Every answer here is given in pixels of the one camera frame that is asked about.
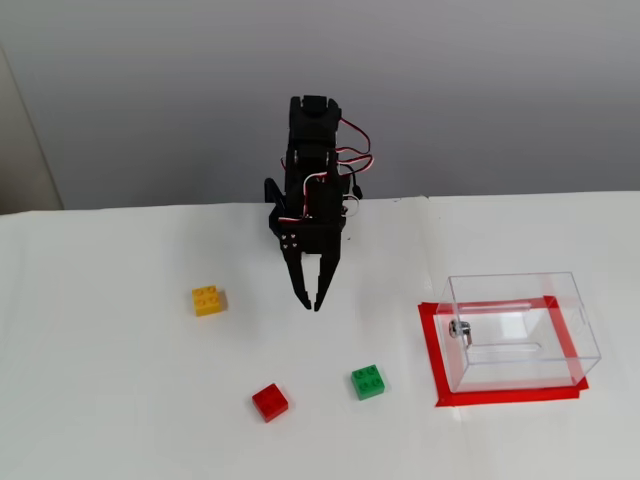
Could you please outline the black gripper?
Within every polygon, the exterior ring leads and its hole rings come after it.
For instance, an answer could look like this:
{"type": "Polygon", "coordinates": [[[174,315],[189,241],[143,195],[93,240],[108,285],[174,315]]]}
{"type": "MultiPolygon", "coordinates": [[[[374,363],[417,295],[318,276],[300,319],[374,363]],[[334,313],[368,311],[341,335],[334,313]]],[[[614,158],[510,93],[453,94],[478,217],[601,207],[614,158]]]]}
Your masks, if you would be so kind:
{"type": "Polygon", "coordinates": [[[279,233],[281,251],[293,291],[306,309],[311,308],[311,302],[304,282],[302,249],[308,254],[322,254],[314,302],[314,309],[319,310],[340,261],[340,253],[324,252],[330,251],[339,242],[342,228],[346,223],[343,217],[343,197],[339,180],[329,177],[311,177],[305,184],[301,240],[299,233],[292,228],[292,224],[281,225],[279,233]]]}

